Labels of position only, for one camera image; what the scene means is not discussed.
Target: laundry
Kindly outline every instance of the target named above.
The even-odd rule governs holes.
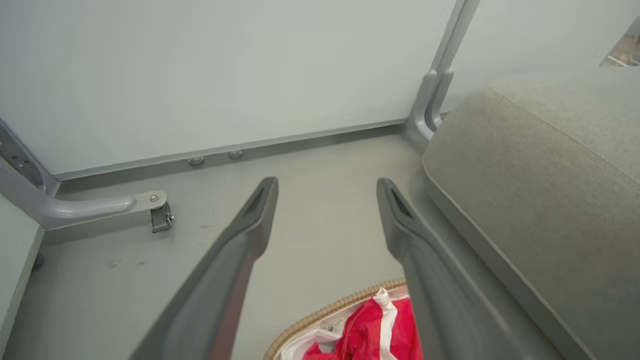
[[[409,298],[393,300],[380,289],[348,319],[335,353],[314,343],[304,360],[419,360],[422,349]]]

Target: white partition panel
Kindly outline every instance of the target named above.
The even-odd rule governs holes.
[[[409,115],[453,0],[4,0],[0,117],[53,174]]]
[[[442,110],[502,76],[598,66],[638,15],[638,0],[481,0]]]
[[[40,224],[0,194],[0,359],[40,247],[39,229]]]

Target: floor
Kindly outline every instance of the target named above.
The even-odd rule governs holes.
[[[277,176],[271,239],[253,268],[232,357],[262,359],[300,318],[403,276],[385,247],[376,180],[407,193],[421,152],[404,126],[392,126],[66,182],[59,198],[165,190],[175,225],[152,234],[140,213],[48,232],[45,265],[29,280],[4,358],[127,358],[259,181]]]

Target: metal bracket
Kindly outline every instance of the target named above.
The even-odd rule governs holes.
[[[460,48],[480,0],[457,0],[431,69],[422,78],[408,125],[427,141],[442,123],[440,108],[453,80],[451,63]]]
[[[52,197],[57,180],[35,159],[0,119],[0,193],[45,229],[151,210],[152,231],[173,225],[164,191],[106,199],[65,201]]]

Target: white stripe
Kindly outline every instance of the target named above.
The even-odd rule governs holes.
[[[391,354],[391,336],[398,309],[394,306],[389,298],[387,289],[381,288],[376,296],[373,297],[380,308],[382,308],[382,320],[380,321],[380,360],[397,360]]]

